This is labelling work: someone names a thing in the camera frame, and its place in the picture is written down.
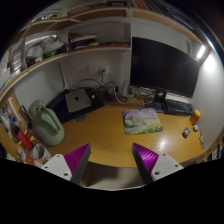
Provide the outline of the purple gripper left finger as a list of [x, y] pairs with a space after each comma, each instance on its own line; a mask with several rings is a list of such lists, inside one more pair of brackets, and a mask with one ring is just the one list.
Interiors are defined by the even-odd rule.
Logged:
[[90, 154], [90, 144], [85, 144], [66, 155], [56, 154], [42, 166], [42, 169], [79, 185], [83, 179]]

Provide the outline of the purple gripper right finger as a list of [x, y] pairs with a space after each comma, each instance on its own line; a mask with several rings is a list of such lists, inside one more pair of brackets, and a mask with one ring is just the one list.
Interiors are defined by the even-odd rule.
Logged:
[[183, 168], [168, 154], [157, 154], [137, 143], [132, 145], [132, 154], [144, 184], [164, 178]]

